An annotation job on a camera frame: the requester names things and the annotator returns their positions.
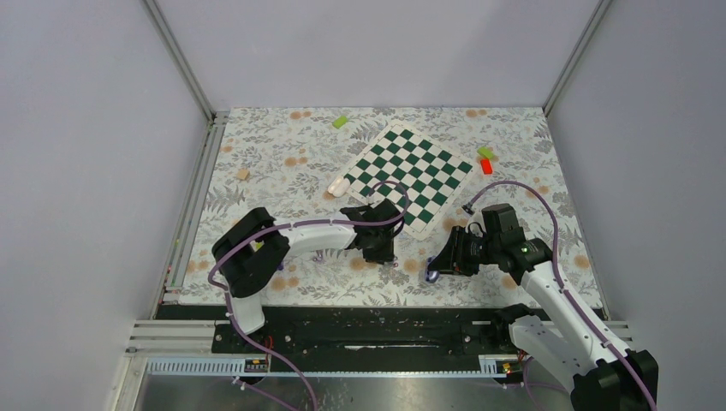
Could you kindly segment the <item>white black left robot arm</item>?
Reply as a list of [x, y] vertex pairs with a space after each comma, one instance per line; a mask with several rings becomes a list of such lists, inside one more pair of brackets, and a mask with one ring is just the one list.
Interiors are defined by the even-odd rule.
[[233, 341], [247, 352], [265, 343], [260, 293], [285, 259], [353, 249], [362, 252], [364, 261], [385, 265], [395, 259], [394, 239], [404, 222], [405, 214], [390, 200], [343, 207], [312, 220], [277, 220], [264, 207], [252, 209], [211, 247], [216, 264], [210, 279], [229, 297], [236, 323]]

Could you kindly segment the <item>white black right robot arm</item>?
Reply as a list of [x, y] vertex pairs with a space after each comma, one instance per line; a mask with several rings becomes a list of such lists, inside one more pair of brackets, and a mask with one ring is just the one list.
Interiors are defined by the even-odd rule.
[[426, 261], [424, 279], [471, 277], [483, 265], [509, 274], [544, 310], [550, 330], [523, 304], [497, 312], [491, 341], [504, 353], [522, 350], [568, 392], [575, 410], [654, 410], [658, 364], [632, 349], [582, 300], [559, 272], [550, 247], [528, 239], [511, 205], [486, 207], [479, 230], [455, 226], [443, 250]]

